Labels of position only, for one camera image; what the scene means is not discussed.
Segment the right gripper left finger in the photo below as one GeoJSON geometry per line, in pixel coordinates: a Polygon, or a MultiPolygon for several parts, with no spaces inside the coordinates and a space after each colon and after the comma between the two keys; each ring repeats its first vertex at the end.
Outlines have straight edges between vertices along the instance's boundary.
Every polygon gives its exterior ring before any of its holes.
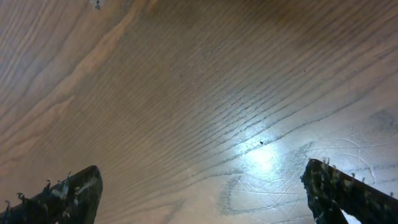
{"type": "Polygon", "coordinates": [[[41,193],[27,198],[17,194],[20,204],[1,212],[4,224],[94,224],[103,192],[97,166],[89,166],[63,181],[48,181],[41,193]]]}

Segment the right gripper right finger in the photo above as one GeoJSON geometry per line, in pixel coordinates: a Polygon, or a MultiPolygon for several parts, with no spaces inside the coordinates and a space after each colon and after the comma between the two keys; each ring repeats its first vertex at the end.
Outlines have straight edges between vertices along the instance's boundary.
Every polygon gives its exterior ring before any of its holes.
{"type": "Polygon", "coordinates": [[[361,223],[397,224],[396,198],[326,162],[310,159],[301,181],[316,223],[346,223],[347,213],[361,223]]]}

